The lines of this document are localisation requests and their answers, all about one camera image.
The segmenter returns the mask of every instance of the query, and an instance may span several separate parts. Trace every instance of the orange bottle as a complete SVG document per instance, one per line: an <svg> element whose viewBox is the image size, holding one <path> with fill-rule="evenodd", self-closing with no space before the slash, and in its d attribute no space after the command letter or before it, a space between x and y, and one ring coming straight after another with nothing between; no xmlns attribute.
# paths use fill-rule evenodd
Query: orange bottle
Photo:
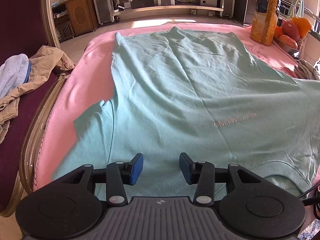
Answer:
<svg viewBox="0 0 320 240"><path fill-rule="evenodd" d="M250 38L270 46L276 30L280 0L257 0Z"/></svg>

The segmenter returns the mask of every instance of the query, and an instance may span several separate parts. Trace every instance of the fruit basket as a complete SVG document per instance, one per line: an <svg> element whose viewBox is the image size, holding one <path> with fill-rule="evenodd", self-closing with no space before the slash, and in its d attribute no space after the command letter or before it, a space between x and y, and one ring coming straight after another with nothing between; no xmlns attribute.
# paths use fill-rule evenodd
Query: fruit basket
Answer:
<svg viewBox="0 0 320 240"><path fill-rule="evenodd" d="M293 49L293 48L289 47L288 45L284 44L281 40L279 40L276 37L273 37L273 40L280 46L281 49L283 49L289 55L293 56L295 53L299 52L297 49Z"/></svg>

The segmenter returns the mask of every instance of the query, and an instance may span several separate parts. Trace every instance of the pink tablecloth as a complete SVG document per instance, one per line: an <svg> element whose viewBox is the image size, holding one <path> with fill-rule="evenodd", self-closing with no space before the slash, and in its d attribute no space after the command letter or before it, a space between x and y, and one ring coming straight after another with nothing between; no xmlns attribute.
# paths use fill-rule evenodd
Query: pink tablecloth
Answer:
<svg viewBox="0 0 320 240"><path fill-rule="evenodd" d="M161 26L120 30L123 36L170 30L173 26L181 29L234 32L246 48L274 69L294 77L291 70L295 62L275 45L265 47L250 39L250 29L233 25L213 24L168 24ZM104 33L94 38L67 80L52 109L44 134L42 147L35 167L34 188L38 189L51 181L51 174L76 141L75 120L83 111L100 100L113 96L111 76L111 54L115 32Z"/></svg>

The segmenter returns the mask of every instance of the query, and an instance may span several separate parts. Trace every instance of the floor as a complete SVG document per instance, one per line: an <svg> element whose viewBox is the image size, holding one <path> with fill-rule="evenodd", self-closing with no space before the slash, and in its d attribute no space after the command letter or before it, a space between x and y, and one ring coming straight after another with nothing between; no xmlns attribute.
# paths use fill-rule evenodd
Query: floor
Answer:
<svg viewBox="0 0 320 240"><path fill-rule="evenodd" d="M83 34L73 39L62 42L61 49L76 64L81 58L85 47L94 38L103 33L146 26L157 26L170 23L211 23L211 24L229 24L242 26L233 20L223 20L216 17L195 17L193 15L171 15L170 17L142 17L139 19L123 20L117 24L100 27L95 32ZM20 240L21 231L13 214L11 217L0 217L0 240Z"/></svg>

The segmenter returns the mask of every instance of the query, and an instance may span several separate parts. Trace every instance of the purple cushion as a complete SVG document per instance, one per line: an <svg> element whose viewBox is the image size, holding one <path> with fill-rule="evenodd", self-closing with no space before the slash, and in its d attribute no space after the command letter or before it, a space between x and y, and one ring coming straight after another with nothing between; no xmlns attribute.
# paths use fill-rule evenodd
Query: purple cushion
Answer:
<svg viewBox="0 0 320 240"><path fill-rule="evenodd" d="M32 118L55 80L56 76L51 73L48 81L41 87L20 97L18 116L10 120L8 133L0 144L0 213L5 210L11 198L23 141Z"/></svg>

